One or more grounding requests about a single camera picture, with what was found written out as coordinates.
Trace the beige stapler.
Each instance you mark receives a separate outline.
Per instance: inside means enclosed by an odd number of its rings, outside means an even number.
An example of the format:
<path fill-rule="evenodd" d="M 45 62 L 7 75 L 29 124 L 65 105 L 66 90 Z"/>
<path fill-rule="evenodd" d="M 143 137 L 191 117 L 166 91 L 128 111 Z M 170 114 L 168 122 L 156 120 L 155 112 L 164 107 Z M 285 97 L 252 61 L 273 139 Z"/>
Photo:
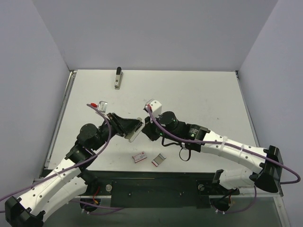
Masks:
<path fill-rule="evenodd" d="M 129 142 L 133 142 L 140 134 L 142 129 L 145 127 L 145 123 L 143 122 L 141 117 L 138 117 L 136 119 L 140 121 L 139 125 L 136 126 L 134 130 L 132 130 L 128 135 L 125 136 L 125 139 L 128 140 Z"/>

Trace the staple box tray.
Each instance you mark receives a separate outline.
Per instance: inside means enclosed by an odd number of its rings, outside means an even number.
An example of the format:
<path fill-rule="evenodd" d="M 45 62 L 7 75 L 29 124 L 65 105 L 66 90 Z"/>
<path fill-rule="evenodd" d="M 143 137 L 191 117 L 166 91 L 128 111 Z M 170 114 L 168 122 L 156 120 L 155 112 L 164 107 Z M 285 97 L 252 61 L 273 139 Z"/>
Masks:
<path fill-rule="evenodd" d="M 164 160 L 166 159 L 166 157 L 163 155 L 163 154 L 159 154 L 156 158 L 154 158 L 152 160 L 152 164 L 155 166 L 155 167 L 158 167 Z"/>

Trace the grey black stapler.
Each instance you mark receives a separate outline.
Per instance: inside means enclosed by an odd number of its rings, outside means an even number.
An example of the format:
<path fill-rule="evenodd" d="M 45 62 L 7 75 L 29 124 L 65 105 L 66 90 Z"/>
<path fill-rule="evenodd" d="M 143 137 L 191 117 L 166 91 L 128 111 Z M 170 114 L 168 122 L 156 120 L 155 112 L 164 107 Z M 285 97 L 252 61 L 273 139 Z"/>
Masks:
<path fill-rule="evenodd" d="M 123 78 L 122 68 L 121 67 L 117 67 L 117 69 L 116 69 L 115 84 L 114 84 L 115 89 L 117 89 L 117 90 L 120 89 L 121 83 L 122 83 L 122 78 Z"/>

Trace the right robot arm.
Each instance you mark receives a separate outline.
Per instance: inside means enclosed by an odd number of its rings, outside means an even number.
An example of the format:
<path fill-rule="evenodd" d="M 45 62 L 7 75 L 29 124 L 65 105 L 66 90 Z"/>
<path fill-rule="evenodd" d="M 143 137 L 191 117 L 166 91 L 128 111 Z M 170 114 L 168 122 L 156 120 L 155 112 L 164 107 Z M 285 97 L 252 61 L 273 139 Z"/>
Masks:
<path fill-rule="evenodd" d="M 223 193 L 245 186 L 256 186 L 270 193 L 279 191 L 283 164 L 279 148 L 241 144 L 200 125 L 179 121 L 172 111 L 164 112 L 156 120 L 153 122 L 150 117 L 144 119 L 142 132 L 150 140 L 169 139 L 188 151 L 216 155 L 244 167 L 217 170 L 211 182 L 214 192 Z"/>

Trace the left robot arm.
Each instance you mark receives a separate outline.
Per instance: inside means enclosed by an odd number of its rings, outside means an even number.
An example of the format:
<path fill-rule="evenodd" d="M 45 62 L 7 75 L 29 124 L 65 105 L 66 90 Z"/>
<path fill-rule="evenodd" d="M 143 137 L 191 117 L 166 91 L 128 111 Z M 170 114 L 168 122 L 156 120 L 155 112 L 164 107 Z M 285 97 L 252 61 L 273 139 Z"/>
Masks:
<path fill-rule="evenodd" d="M 133 141 L 144 127 L 141 118 L 126 119 L 115 113 L 102 117 L 99 127 L 91 123 L 82 126 L 75 145 L 47 177 L 19 197 L 6 200 L 5 219 L 12 227 L 41 227 L 74 197 L 95 193 L 97 179 L 87 170 L 96 159 L 95 151 L 103 151 L 115 135 Z"/>

